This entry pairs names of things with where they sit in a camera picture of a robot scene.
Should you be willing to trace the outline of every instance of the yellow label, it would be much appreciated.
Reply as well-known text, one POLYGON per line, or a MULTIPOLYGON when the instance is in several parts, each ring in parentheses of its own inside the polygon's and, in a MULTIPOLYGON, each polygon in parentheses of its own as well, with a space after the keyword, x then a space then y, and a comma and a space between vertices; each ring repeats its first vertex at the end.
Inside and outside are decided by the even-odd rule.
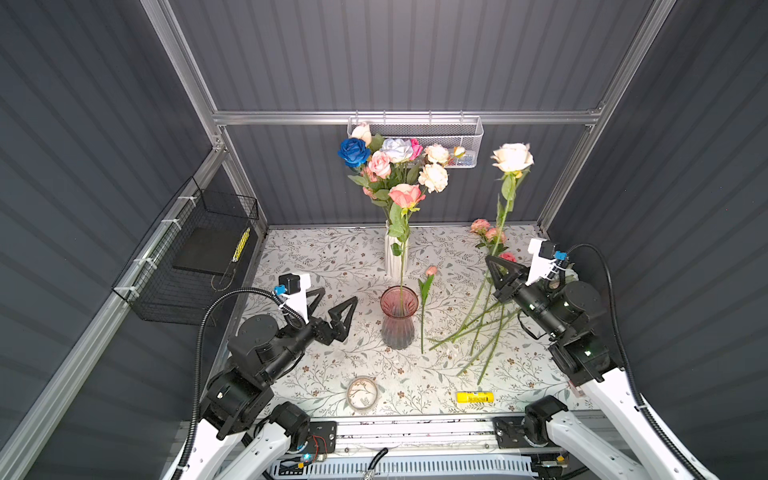
POLYGON ((491 392, 457 392, 456 402, 458 403, 493 403, 493 393, 491 392))

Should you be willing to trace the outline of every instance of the floral tablecloth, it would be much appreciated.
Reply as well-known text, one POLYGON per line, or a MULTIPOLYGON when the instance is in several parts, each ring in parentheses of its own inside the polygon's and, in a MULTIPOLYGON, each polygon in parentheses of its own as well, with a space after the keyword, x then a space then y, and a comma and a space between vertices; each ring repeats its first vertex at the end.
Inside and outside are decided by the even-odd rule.
MULTIPOLYGON (((509 251, 519 262, 530 264, 528 240, 539 235, 538 229, 511 226, 505 232, 509 251)), ((485 272, 484 252, 475 248, 477 239, 468 227, 414 228, 410 242, 407 286, 418 291, 416 280, 423 278, 426 268, 439 268, 429 295, 425 337, 442 338, 456 330, 475 299, 485 272)), ((300 270, 312 274, 312 288, 326 288, 316 316, 327 319, 331 306, 351 296, 357 295, 359 304, 344 344, 310 345, 302 362, 273 386, 275 399, 267 412, 290 400, 314 417, 361 415, 346 403, 347 387, 357 376, 374 379, 379 388, 376 405, 365 415, 519 412, 547 394, 571 409, 593 408, 588 398, 577 397, 568 388, 546 350, 548 342, 531 339, 516 322, 505 327, 480 386, 477 378, 484 360, 458 375, 470 358, 474 335, 433 351, 427 351, 432 342, 426 340, 422 355, 419 320, 414 316, 416 338, 410 347, 392 350, 384 345, 379 297, 399 280, 384 274, 383 248, 383 228, 270 231, 254 286, 271 289, 280 274, 300 270), (456 392, 477 390, 493 392, 495 402, 456 403, 456 392)), ((257 313, 279 316, 269 300, 250 296, 243 319, 257 313)), ((481 338, 485 344, 489 335, 481 338)))

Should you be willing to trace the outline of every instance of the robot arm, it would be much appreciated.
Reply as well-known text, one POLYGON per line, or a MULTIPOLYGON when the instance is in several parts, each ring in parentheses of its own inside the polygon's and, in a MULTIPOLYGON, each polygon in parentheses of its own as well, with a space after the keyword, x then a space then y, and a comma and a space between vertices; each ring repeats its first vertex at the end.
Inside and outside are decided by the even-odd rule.
MULTIPOLYGON (((642 465, 600 440, 584 427, 555 397, 546 396, 525 412, 525 437, 533 445, 553 442, 573 452, 604 480, 654 478, 659 480, 717 480, 672 433, 656 412, 637 400, 621 359, 611 356, 591 322, 605 314, 600 294, 580 281, 558 285, 550 282, 568 264, 568 255, 552 242, 534 239, 531 269, 498 257, 486 257, 499 302, 515 302, 541 327, 552 344, 549 351, 558 368, 580 387, 611 420, 642 465), (673 446, 679 455, 673 453, 673 446), (680 460, 682 457, 690 465, 680 460)), ((523 323, 523 330, 535 336, 523 323)))
MULTIPOLYGON (((213 478, 274 397, 272 384, 298 364, 307 346, 313 340, 330 345, 334 340, 343 342, 347 338, 357 297, 331 308, 330 322, 325 322, 314 316, 325 290, 307 291, 309 280, 305 273, 282 275, 274 295, 270 294, 284 313, 287 310, 292 315, 290 319, 286 315, 287 325, 278 328, 272 316, 256 315, 243 321, 237 334, 227 340, 232 356, 227 367, 208 383, 200 401, 202 419, 196 425, 189 457, 183 460, 185 449, 182 449, 164 480, 179 478, 180 470, 184 480, 213 478), (310 305, 306 303, 307 297, 315 297, 310 305)), ((280 456, 303 448, 310 433, 309 425, 309 416, 299 407, 289 402, 277 406, 257 426, 256 438, 218 478, 259 478, 280 456)))

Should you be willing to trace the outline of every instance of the metal wire basket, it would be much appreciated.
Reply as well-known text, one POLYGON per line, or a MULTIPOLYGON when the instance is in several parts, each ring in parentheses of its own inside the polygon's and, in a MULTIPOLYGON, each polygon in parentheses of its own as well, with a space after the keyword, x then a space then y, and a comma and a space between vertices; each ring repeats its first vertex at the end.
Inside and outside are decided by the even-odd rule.
MULTIPOLYGON (((241 286, 257 243, 257 220, 255 198, 199 189, 195 195, 187 197, 176 218, 164 220, 165 225, 161 225, 164 230, 150 253, 134 260, 140 246, 123 267, 118 279, 136 262, 140 264, 132 282, 126 285, 116 281, 112 290, 143 320, 198 325, 205 309, 216 298, 241 286), (198 228, 228 232, 238 237, 250 228, 238 261, 226 266, 223 275, 174 266, 185 242, 198 228)), ((212 319, 214 323, 216 317, 225 322, 229 318, 235 298, 229 300, 217 309, 212 319)))
POLYGON ((368 118, 365 114, 349 117, 346 125, 347 136, 355 126, 368 121, 371 134, 384 138, 415 138, 424 147, 441 144, 452 151, 464 147, 461 158, 452 158, 445 168, 473 168, 478 163, 478 152, 482 141, 483 128, 480 117, 445 114, 398 113, 376 115, 368 118))

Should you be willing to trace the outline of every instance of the cream rose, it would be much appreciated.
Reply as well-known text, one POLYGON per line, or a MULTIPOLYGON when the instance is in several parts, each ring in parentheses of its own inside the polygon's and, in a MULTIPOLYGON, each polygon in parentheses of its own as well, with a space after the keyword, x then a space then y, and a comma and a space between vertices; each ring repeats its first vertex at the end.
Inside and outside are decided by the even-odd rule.
POLYGON ((533 165, 533 155, 528 149, 530 144, 503 144, 501 148, 493 151, 492 159, 498 163, 493 164, 503 172, 516 172, 533 165))
POLYGON ((371 140, 373 139, 373 137, 371 137, 371 127, 368 125, 368 122, 360 122, 360 124, 355 127, 355 130, 352 130, 352 134, 349 136, 349 138, 359 138, 360 140, 366 142, 366 147, 368 147, 371 144, 371 140))
POLYGON ((427 152, 427 160, 434 164, 444 164, 449 159, 448 150, 442 145, 434 144, 425 148, 424 151, 427 152))
POLYGON ((429 193, 442 192, 448 186, 448 172, 440 164, 427 164, 419 174, 419 183, 427 187, 429 193))

